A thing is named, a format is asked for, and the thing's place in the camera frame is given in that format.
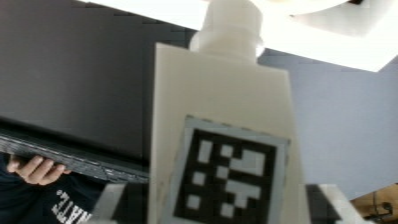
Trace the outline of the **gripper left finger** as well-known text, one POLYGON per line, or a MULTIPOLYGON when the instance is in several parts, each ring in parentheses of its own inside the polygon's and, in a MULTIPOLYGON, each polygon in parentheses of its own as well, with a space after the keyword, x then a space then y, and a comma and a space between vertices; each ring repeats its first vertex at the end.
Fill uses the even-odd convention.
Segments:
POLYGON ((147 185, 108 184, 87 224, 147 223, 147 185))

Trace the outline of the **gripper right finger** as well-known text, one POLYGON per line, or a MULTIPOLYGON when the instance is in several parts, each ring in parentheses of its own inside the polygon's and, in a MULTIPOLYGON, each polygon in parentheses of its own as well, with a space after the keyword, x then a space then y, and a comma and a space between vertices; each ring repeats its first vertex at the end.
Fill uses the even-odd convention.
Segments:
POLYGON ((305 193, 310 224, 373 224, 358 215, 333 184, 307 184, 305 193))

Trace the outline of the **person's hand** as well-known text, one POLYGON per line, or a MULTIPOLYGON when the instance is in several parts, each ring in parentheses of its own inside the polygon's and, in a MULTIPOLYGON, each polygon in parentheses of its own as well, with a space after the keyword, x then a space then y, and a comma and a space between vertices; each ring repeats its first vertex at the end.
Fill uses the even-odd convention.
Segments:
POLYGON ((40 156, 28 161, 21 157, 10 156, 7 171, 21 177, 28 184, 40 186, 51 184, 60 176, 71 173, 65 166, 40 156))

